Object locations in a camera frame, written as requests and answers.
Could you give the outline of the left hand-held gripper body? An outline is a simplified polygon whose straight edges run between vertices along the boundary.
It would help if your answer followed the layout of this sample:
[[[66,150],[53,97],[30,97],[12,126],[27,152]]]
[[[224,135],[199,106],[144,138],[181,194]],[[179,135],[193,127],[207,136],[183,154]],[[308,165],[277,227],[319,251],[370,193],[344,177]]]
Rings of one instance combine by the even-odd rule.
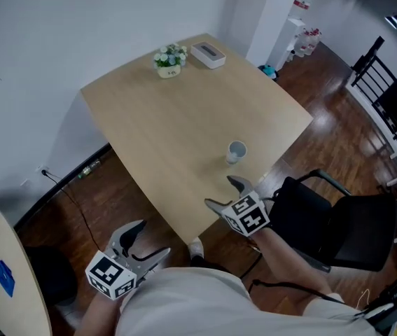
[[[89,284],[111,300],[118,300],[146,280],[151,270],[137,270],[131,253],[116,254],[107,248],[98,251],[85,269]]]

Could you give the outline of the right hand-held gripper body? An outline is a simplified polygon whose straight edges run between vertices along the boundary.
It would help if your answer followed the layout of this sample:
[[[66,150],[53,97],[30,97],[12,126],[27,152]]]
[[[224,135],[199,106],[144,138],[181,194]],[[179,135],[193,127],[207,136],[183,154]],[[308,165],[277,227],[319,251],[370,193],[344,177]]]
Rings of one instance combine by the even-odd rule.
[[[270,223],[264,202],[253,190],[222,210],[229,226],[245,237],[250,237]]]

